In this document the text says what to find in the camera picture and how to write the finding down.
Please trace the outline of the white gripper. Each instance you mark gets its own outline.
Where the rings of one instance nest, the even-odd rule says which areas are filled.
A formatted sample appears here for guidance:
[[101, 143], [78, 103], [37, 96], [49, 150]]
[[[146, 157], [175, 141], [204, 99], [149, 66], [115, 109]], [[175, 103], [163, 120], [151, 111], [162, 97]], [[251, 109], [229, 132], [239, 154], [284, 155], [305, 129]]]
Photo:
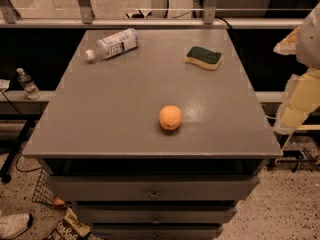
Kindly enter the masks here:
[[274, 131], [291, 134], [309, 115], [320, 107], [320, 3], [303, 20], [300, 28], [291, 31], [276, 44], [273, 51], [295, 55], [299, 63], [311, 67], [301, 76], [288, 80], [280, 104]]

